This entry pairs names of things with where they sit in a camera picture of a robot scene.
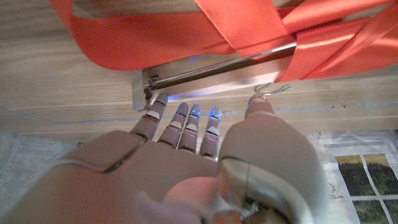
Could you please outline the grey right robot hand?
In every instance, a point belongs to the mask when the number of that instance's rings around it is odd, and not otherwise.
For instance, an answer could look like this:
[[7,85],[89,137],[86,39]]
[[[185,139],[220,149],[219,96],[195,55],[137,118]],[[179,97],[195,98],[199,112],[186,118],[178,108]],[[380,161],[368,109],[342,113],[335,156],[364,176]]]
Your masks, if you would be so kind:
[[113,131],[61,157],[4,223],[326,223],[328,184],[308,139],[262,94],[220,135],[213,108],[182,103],[154,140],[167,95],[130,132]]

